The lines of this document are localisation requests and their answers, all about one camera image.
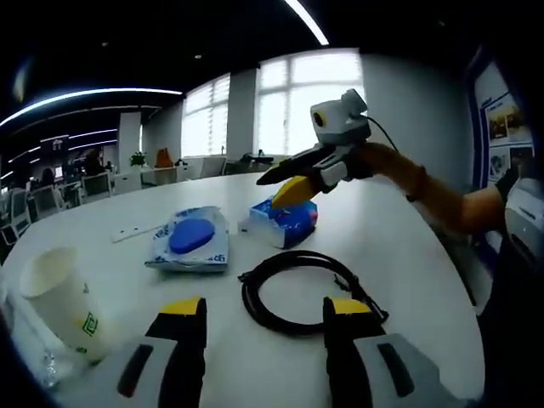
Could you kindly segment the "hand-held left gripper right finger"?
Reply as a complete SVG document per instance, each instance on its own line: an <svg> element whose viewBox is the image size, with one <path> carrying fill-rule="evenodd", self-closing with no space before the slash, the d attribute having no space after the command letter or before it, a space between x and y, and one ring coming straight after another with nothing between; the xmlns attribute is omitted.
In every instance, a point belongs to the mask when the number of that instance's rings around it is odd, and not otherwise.
<svg viewBox="0 0 544 408"><path fill-rule="evenodd" d="M439 368L358 300L323 302L326 372L334 407L443 407Z"/></svg>

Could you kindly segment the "person's right hand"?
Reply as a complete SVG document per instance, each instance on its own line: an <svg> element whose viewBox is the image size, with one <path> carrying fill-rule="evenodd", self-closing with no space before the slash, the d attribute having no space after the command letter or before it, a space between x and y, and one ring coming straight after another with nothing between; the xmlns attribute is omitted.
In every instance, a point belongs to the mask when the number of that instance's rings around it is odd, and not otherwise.
<svg viewBox="0 0 544 408"><path fill-rule="evenodd" d="M426 170L401 155L395 149L379 143L365 143L356 155L372 175L382 175L401 188L414 201L420 194L427 178Z"/></svg>

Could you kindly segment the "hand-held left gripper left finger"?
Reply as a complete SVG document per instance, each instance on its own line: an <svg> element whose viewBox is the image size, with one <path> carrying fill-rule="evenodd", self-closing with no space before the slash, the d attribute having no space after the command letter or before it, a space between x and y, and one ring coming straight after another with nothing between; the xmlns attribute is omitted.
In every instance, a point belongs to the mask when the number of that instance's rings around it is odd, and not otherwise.
<svg viewBox="0 0 544 408"><path fill-rule="evenodd" d="M140 339L108 356L108 406L197 407L206 346L205 298L163 307Z"/></svg>

